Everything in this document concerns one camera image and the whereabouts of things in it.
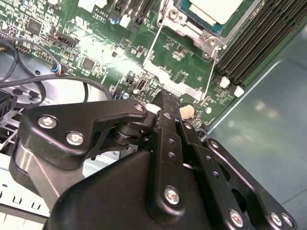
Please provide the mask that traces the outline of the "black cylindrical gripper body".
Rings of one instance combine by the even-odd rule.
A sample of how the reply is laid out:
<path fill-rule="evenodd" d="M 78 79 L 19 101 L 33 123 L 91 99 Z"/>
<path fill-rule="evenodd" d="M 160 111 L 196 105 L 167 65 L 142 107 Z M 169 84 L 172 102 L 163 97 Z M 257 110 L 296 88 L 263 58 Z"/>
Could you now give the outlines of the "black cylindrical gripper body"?
<path fill-rule="evenodd" d="M 228 230 L 202 199 L 195 173 L 184 168 L 187 199 L 183 217 L 174 224 L 154 220 L 146 208 L 150 154 L 133 153 L 92 174 L 64 192 L 45 224 L 47 230 Z"/>

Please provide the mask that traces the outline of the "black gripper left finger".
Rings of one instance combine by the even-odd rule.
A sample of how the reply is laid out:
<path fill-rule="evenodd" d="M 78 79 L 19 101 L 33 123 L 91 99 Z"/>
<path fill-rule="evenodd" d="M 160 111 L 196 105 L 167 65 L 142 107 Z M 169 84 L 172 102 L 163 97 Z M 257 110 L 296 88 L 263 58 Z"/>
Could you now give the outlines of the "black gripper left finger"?
<path fill-rule="evenodd" d="M 32 108 L 21 118 L 12 173 L 37 190 L 51 213 L 73 185 L 147 151 L 146 208 L 155 220 L 180 220 L 186 211 L 180 120 L 177 100 L 165 92 L 149 108 L 133 99 Z"/>

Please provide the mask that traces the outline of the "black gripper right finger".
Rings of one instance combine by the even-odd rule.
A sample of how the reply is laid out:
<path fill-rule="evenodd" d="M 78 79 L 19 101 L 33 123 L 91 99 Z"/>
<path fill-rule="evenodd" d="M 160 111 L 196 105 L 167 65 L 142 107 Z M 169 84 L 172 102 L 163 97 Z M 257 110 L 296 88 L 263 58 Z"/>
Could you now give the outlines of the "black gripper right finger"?
<path fill-rule="evenodd" d="M 217 140 L 201 142 L 187 122 L 179 122 L 177 130 L 212 230 L 298 228 L 291 214 Z"/>

